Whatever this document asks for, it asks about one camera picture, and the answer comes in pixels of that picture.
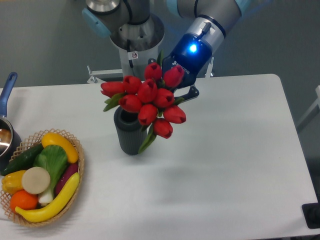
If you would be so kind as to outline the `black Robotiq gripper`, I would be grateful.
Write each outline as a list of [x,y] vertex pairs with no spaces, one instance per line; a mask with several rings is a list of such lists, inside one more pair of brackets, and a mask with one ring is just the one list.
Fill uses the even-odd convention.
[[[197,75],[212,56],[212,50],[196,36],[187,33],[182,36],[178,44],[171,53],[162,60],[162,72],[166,73],[175,66],[181,66],[184,70],[182,82],[178,88],[189,87],[186,94],[174,97],[174,103],[184,103],[197,98],[200,95],[199,90],[193,85]],[[156,59],[149,58],[148,65],[157,63]]]

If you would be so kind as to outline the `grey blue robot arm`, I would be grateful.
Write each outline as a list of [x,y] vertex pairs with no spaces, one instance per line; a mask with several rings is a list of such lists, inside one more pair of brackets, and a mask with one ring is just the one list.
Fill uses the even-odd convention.
[[167,0],[168,10],[193,23],[167,57],[159,53],[165,36],[161,19],[151,12],[148,0],[88,0],[82,10],[87,25],[118,48],[122,74],[144,78],[152,62],[163,71],[174,66],[184,70],[179,88],[188,88],[185,101],[199,96],[196,78],[241,18],[248,0]]

